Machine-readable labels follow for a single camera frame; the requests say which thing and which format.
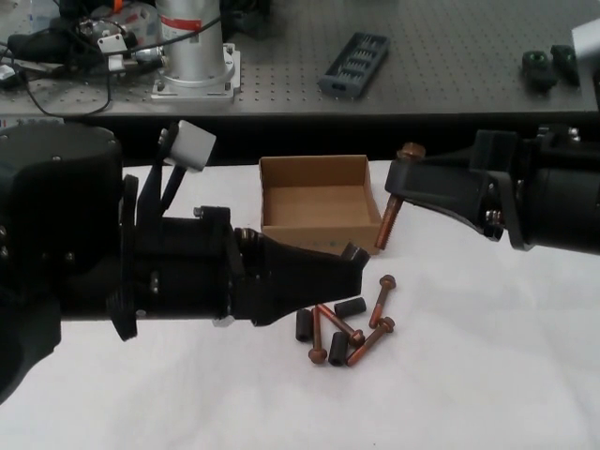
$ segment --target copper bolt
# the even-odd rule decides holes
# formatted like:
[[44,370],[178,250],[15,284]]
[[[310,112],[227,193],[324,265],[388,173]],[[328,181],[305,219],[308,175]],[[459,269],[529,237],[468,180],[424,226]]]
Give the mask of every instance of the copper bolt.
[[[397,152],[397,159],[408,159],[410,161],[418,161],[425,157],[425,147],[418,143],[407,142],[404,144],[401,150]],[[398,195],[390,195],[383,213],[382,226],[379,229],[377,240],[375,241],[375,247],[379,250],[385,250],[387,247],[387,241],[390,239],[394,224],[398,218],[400,208],[404,203],[404,199]]]
[[379,280],[379,284],[382,285],[382,289],[379,291],[377,303],[375,304],[375,308],[371,314],[371,319],[368,321],[368,326],[373,330],[379,325],[379,319],[383,315],[383,307],[385,306],[387,295],[390,293],[390,291],[396,288],[396,279],[391,275],[384,275],[382,279]]
[[314,364],[322,364],[327,359],[327,350],[321,342],[321,314],[317,308],[312,309],[312,349],[308,351],[308,357]]
[[323,316],[325,316],[333,325],[339,328],[340,331],[343,331],[348,335],[348,342],[353,347],[360,347],[365,343],[365,335],[363,334],[363,330],[354,330],[347,323],[342,321],[331,309],[326,307],[325,305],[317,305],[317,308],[321,312]]
[[375,331],[373,331],[373,333],[371,333],[370,336],[367,337],[365,345],[359,347],[350,356],[348,356],[348,359],[346,360],[346,365],[352,367],[358,361],[363,359],[363,356],[367,354],[369,349],[373,347],[375,343],[382,338],[383,335],[386,335],[387,333],[392,333],[394,331],[395,326],[396,324],[389,317],[380,319],[379,325],[377,326],[377,328],[375,328]]

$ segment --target black cable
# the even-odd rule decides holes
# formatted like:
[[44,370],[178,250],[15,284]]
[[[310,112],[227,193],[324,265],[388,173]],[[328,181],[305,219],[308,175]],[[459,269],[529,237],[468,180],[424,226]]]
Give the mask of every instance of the black cable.
[[[165,40],[163,42],[159,42],[156,44],[148,44],[148,45],[142,45],[142,46],[137,46],[134,47],[132,49],[128,49],[128,50],[123,50],[120,52],[107,52],[107,53],[103,53],[101,52],[98,48],[90,45],[89,43],[83,41],[79,36],[77,36],[75,33],[73,33],[70,30],[67,30],[67,32],[73,37],[75,38],[75,40],[77,40],[81,45],[84,46],[84,48],[88,49],[88,50],[92,50],[94,53],[98,53],[102,55],[102,58],[104,60],[104,66],[107,68],[107,73],[106,73],[106,92],[107,92],[107,98],[106,98],[106,102],[98,109],[93,110],[91,112],[86,112],[84,114],[55,114],[53,112],[48,112],[46,111],[38,102],[38,100],[36,99],[36,97],[33,95],[33,93],[31,92],[31,89],[29,88],[29,84],[27,81],[21,80],[21,85],[24,87],[25,92],[27,92],[27,95],[29,96],[29,98],[31,98],[31,101],[34,103],[34,105],[36,105],[36,107],[40,110],[41,113],[48,115],[50,117],[58,117],[58,118],[78,118],[78,117],[87,117],[89,115],[93,115],[93,114],[97,114],[97,113],[102,113],[104,110],[106,110],[111,102],[113,101],[113,96],[112,96],[112,90],[111,90],[111,75],[114,74],[114,72],[110,72],[108,69],[108,57],[109,56],[115,56],[115,55],[124,55],[124,56],[129,56],[132,53],[135,52],[139,52],[142,50],[148,50],[148,49],[155,49],[156,47],[165,47],[167,45],[173,45],[177,42],[181,42],[183,40],[189,39],[189,38],[194,38],[196,36],[198,36],[200,33],[203,33],[204,31],[208,30],[209,28],[212,28],[213,26],[215,26],[217,23],[221,22],[221,17],[217,17],[216,19],[214,19],[213,21],[207,23],[205,26],[200,27],[198,30],[192,31],[190,33],[186,33],[182,36],[179,37],[174,37],[173,39],[168,39]],[[30,35],[28,37],[28,39],[23,43],[23,45],[21,45],[21,47],[19,47],[19,49],[16,49],[15,52],[11,55],[11,64],[14,66],[14,60],[15,58],[18,57],[18,54],[20,51],[22,51],[24,49],[24,47],[31,43],[31,41],[33,41],[36,37],[41,36],[45,33],[51,32],[52,29],[51,28],[46,28],[44,30],[40,30],[37,31],[36,33]]]
[[[53,30],[51,28],[46,28],[46,29],[37,31],[36,33],[34,33],[32,35],[29,35],[29,37],[27,38],[27,40],[18,49],[15,49],[14,53],[11,56],[11,61],[10,62],[11,62],[11,65],[13,65],[13,68],[14,68],[14,66],[16,66],[15,63],[14,63],[15,58],[18,58],[19,53],[27,46],[27,44],[30,44],[35,38],[38,38],[39,36],[42,36],[44,34],[52,32],[52,31]],[[67,30],[61,30],[61,32],[67,32],[67,33],[69,33],[85,49],[91,50],[94,53],[98,53],[98,54],[102,55],[102,59],[104,60],[104,65],[108,69],[108,57],[106,55],[104,55],[99,49],[97,49],[96,47],[88,44],[87,42],[85,42],[84,40],[82,40],[79,36],[77,36],[75,33],[73,33],[72,31],[70,31],[68,29]],[[21,82],[21,86],[25,89],[25,92],[27,93],[27,95],[29,96],[29,98],[31,98],[31,101],[33,102],[33,104],[36,105],[36,107],[39,109],[39,111],[41,113],[43,113],[44,115],[48,115],[50,117],[58,117],[58,118],[61,118],[61,119],[87,117],[89,115],[93,115],[93,114],[97,114],[97,113],[102,113],[104,110],[106,110],[111,105],[111,102],[113,101],[113,96],[112,96],[112,91],[111,91],[111,75],[110,74],[107,74],[107,76],[106,76],[106,102],[102,106],[100,106],[99,108],[97,108],[97,109],[95,109],[95,110],[93,110],[91,112],[85,112],[83,114],[55,114],[53,112],[46,111],[39,104],[39,102],[36,99],[36,97],[34,96],[33,92],[31,92],[31,89],[29,88],[28,80],[22,80],[21,78],[19,78],[19,80]]]
[[132,49],[122,50],[120,52],[108,52],[108,53],[104,53],[104,54],[106,56],[116,56],[117,54],[122,54],[124,56],[130,56],[132,53],[140,52],[142,50],[155,49],[156,47],[165,47],[167,45],[173,45],[173,44],[176,44],[177,42],[181,42],[182,40],[194,38],[194,37],[198,36],[200,33],[203,33],[204,31],[208,30],[209,28],[212,28],[219,22],[221,22],[221,16],[218,16],[216,19],[207,23],[205,26],[198,28],[196,31],[191,31],[184,35],[174,37],[173,39],[167,39],[163,42],[157,42],[156,44],[139,45],[137,47],[133,47]]

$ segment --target black rubber spacer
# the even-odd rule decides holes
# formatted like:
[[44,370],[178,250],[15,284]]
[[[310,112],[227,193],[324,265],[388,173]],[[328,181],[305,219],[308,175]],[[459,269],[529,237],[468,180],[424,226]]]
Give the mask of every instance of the black rubber spacer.
[[348,335],[341,331],[334,333],[329,350],[329,364],[340,368],[346,366],[346,353],[348,352]]
[[312,312],[308,309],[299,309],[296,312],[296,340],[312,342]]
[[353,298],[352,300],[347,300],[345,302],[338,303],[334,306],[336,310],[336,315],[340,319],[345,319],[347,317],[355,316],[356,314],[360,314],[367,310],[367,304],[365,303],[365,299],[363,297]]

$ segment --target open cardboard box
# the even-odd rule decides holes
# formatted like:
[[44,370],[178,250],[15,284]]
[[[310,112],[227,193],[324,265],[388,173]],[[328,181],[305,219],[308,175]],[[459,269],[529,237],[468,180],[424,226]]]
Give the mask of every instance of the open cardboard box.
[[262,232],[283,244],[340,254],[348,242],[371,255],[382,217],[366,156],[263,157]]

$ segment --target bolt head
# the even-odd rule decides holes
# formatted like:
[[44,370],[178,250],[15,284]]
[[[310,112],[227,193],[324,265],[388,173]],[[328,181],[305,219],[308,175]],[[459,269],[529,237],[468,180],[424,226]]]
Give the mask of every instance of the bolt head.
[[396,279],[394,277],[392,277],[391,275],[384,275],[382,277],[382,279],[379,280],[379,284],[381,284],[382,287],[387,288],[387,289],[395,289],[396,288]]
[[392,318],[384,317],[383,319],[379,319],[379,326],[385,327],[385,331],[387,333],[392,333],[396,323],[392,320]]
[[425,157],[425,147],[414,142],[406,142],[401,150],[397,151],[397,157],[399,159],[412,159],[418,161]]
[[313,364],[322,364],[327,359],[327,350],[326,349],[310,349],[308,351],[308,357]]
[[363,334],[363,330],[354,331],[348,341],[353,347],[360,347],[363,345],[365,343],[365,335]]

